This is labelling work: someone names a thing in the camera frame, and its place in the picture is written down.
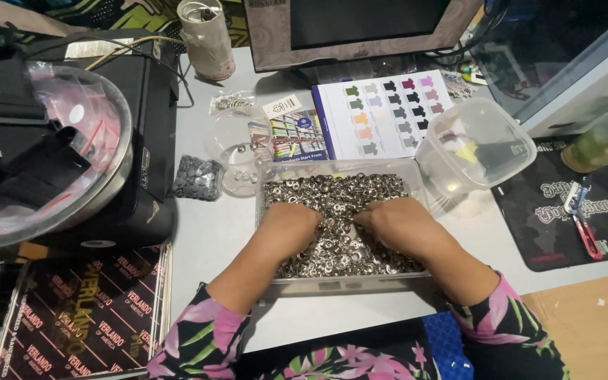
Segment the mouse pad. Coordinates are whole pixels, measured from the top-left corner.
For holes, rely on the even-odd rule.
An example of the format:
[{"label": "mouse pad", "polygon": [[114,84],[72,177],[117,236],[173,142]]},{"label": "mouse pad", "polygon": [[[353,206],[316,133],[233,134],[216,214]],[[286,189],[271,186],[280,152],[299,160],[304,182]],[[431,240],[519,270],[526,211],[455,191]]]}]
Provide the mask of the mouse pad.
[{"label": "mouse pad", "polygon": [[588,175],[569,169],[560,151],[578,135],[534,139],[536,160],[492,188],[525,264],[535,272],[589,264],[576,224],[564,209],[571,182],[592,185],[582,211],[608,260],[608,166]]}]

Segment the clear plastic box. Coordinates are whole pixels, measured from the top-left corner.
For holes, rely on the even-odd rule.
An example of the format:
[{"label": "clear plastic box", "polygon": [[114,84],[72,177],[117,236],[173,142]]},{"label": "clear plastic box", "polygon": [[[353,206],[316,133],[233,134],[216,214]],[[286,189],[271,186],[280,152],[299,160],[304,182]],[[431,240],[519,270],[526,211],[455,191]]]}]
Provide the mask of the clear plastic box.
[{"label": "clear plastic box", "polygon": [[[417,162],[411,158],[398,160],[343,160],[270,162],[258,168],[258,193],[255,229],[264,215],[264,185],[270,181],[281,181],[315,175],[353,176],[395,174],[405,183],[405,191],[428,209],[426,189],[422,183]],[[326,291],[376,291],[407,289],[406,279],[430,276],[428,272],[371,274],[366,276],[318,277],[302,279],[275,279],[272,285],[279,287],[280,294],[321,293]]]},{"label": "clear plastic box", "polygon": [[474,98],[438,115],[415,154],[446,197],[486,190],[536,159],[536,145],[494,101]]}]

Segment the forearm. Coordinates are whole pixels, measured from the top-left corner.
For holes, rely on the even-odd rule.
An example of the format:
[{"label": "forearm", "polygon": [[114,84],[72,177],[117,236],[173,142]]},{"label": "forearm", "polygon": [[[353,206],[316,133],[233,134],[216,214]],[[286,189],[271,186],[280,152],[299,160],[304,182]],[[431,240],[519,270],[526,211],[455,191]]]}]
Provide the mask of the forearm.
[{"label": "forearm", "polygon": [[452,302],[472,306],[484,301],[499,284],[499,275],[465,251],[452,238],[439,252],[422,258]]},{"label": "forearm", "polygon": [[247,314],[274,279],[279,262],[249,243],[231,264],[207,286],[208,294],[225,308]]}]

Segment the small plastic bag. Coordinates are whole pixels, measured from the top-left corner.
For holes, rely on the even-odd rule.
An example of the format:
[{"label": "small plastic bag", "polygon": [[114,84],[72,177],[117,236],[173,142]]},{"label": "small plastic bag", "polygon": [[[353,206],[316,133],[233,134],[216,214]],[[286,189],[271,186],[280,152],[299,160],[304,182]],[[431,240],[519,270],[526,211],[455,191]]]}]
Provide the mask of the small plastic bag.
[{"label": "small plastic bag", "polygon": [[255,106],[255,91],[220,91],[210,99],[208,115],[219,114],[225,109],[241,109],[246,112]]},{"label": "small plastic bag", "polygon": [[222,165],[183,155],[171,190],[178,198],[216,201],[222,194]]}]

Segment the desk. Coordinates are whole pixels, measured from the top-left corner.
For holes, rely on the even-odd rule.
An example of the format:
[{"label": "desk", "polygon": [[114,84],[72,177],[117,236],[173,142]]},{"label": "desk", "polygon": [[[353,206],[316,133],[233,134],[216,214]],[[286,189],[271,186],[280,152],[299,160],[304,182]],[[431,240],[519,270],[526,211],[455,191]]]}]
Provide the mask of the desk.
[{"label": "desk", "polygon": [[[203,131],[210,124],[208,106],[219,90],[255,90],[263,106],[292,93],[305,109],[314,108],[310,91],[297,88],[283,73],[255,74],[249,47],[234,49],[236,72],[223,81],[223,88],[195,80],[190,69],[187,81],[196,105],[177,114],[176,161],[182,154],[208,158],[203,150]],[[182,67],[189,64],[182,56]],[[477,96],[490,96],[486,88]],[[180,89],[178,105],[189,105]],[[503,272],[519,294],[550,289],[608,276],[608,262],[548,272],[531,272],[522,261],[511,233],[490,191],[475,191],[460,203],[440,204],[430,198],[436,219],[482,262]],[[174,320],[194,296],[198,283],[210,282],[231,262],[255,230],[255,198],[226,194],[216,202],[176,199],[178,225],[173,235],[171,313]],[[281,346],[377,324],[429,315],[435,309],[428,297],[412,291],[268,299],[253,309],[253,322],[246,331],[246,352]]]}]

